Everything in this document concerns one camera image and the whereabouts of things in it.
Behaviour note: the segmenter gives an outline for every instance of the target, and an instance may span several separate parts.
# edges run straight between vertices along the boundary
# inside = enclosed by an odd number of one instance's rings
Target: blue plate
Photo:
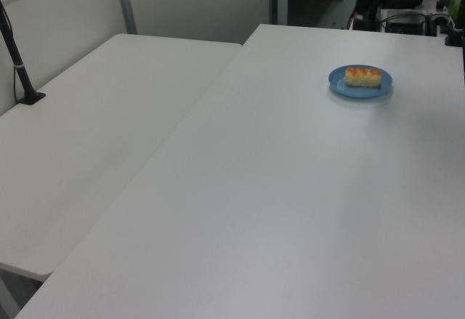
[[[374,68],[381,71],[381,84],[376,88],[363,88],[347,85],[344,78],[346,76],[346,69],[349,67],[353,68]],[[329,87],[334,92],[347,96],[354,97],[357,99],[369,99],[372,97],[379,97],[387,94],[392,89],[392,77],[391,75],[377,67],[368,65],[348,65],[342,66],[329,73]]]

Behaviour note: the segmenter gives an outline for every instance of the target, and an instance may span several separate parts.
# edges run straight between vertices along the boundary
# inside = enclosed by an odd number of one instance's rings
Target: white table
[[[330,92],[351,63],[394,92]],[[260,26],[18,319],[461,318],[462,68],[430,37]]]
[[[118,35],[0,117],[0,268],[45,280],[239,49]]]

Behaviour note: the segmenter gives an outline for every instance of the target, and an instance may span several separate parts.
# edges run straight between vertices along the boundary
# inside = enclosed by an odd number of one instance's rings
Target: bread
[[[376,88],[381,83],[381,71],[373,68],[349,67],[346,69],[345,81],[350,86]]]

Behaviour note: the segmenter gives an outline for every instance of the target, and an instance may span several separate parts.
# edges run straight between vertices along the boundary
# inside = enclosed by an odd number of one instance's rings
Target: floor
[[[356,0],[288,0],[288,24],[291,26],[346,29]],[[272,22],[276,23],[277,0],[272,0]],[[39,282],[0,270],[3,280],[19,307],[24,307],[40,287]],[[0,306],[0,319],[9,318]]]

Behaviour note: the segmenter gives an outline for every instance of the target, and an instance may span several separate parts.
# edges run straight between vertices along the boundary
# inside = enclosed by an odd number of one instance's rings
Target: white wall
[[[243,44],[270,22],[269,0],[131,0],[138,34]]]
[[[126,32],[119,0],[17,0],[5,9],[36,89],[111,36]],[[12,73],[0,39],[0,115],[15,104]]]

